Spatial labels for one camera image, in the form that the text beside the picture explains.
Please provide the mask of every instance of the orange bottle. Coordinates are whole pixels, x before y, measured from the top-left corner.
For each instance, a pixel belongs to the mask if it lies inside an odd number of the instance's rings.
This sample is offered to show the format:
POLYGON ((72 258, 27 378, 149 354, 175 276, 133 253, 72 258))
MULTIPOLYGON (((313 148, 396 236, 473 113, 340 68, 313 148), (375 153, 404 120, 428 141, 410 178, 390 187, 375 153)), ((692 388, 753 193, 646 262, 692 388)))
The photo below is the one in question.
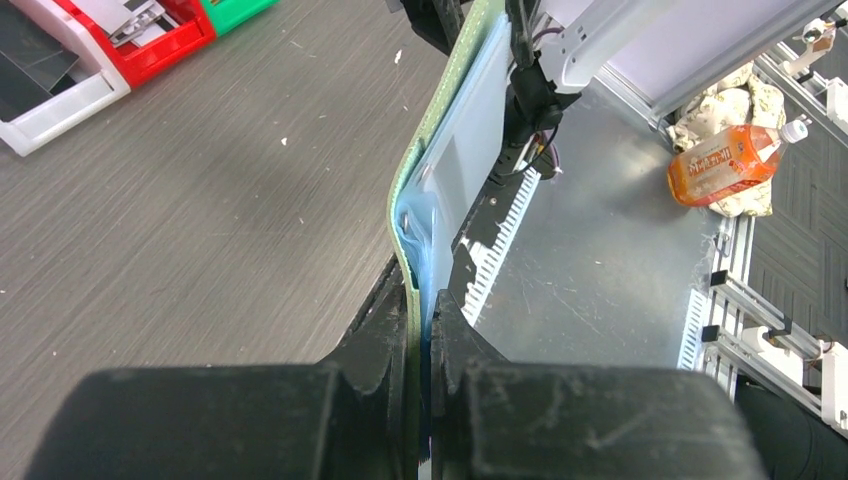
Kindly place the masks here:
POLYGON ((671 194, 681 205, 705 207, 770 179, 790 143, 807 138, 800 118, 780 129, 729 127, 674 157, 668 167, 671 194))

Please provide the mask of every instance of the patterned cloth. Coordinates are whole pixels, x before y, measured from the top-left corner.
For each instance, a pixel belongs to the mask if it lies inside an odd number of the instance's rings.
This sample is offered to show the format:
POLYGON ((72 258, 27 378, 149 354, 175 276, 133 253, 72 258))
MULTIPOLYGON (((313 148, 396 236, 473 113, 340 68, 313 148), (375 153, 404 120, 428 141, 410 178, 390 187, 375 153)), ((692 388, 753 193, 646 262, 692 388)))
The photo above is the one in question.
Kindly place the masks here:
MULTIPOLYGON (((732 125, 752 124, 779 128, 786 123, 783 92, 766 85, 749 63, 706 89, 677 111, 677 123, 668 128, 674 149, 684 152, 732 125)), ((710 205, 725 217, 772 214, 771 180, 710 205)))

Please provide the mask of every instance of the red plastic container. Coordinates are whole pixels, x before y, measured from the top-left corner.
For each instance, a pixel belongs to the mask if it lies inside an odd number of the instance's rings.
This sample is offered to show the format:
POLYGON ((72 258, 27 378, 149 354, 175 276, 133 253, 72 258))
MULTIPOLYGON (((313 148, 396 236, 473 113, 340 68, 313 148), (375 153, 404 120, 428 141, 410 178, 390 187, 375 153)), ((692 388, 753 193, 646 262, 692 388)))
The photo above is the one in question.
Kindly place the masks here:
POLYGON ((200 0, 159 0, 180 26, 141 48, 132 43, 115 48, 106 33, 78 9, 72 0, 54 1, 91 33, 133 89, 212 43, 216 37, 215 28, 200 0))

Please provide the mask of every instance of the green plastic container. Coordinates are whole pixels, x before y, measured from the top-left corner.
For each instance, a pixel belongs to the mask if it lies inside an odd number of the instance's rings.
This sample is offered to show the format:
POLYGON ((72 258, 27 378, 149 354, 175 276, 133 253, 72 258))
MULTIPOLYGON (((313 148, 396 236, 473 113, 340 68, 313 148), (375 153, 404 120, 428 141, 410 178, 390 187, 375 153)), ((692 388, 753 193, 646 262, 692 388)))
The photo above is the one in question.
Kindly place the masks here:
POLYGON ((244 23, 279 0, 200 0, 218 36, 244 23))

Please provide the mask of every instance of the white bottle cap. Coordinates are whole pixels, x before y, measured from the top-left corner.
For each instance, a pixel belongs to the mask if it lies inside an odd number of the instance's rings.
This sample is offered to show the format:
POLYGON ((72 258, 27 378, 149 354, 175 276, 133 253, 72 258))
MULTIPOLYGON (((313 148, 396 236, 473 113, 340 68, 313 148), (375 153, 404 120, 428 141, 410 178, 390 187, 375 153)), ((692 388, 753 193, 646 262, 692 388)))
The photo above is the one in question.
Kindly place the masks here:
POLYGON ((807 126, 801 120, 792 120, 780 128, 780 138, 789 143, 796 143, 807 138, 807 133, 807 126))

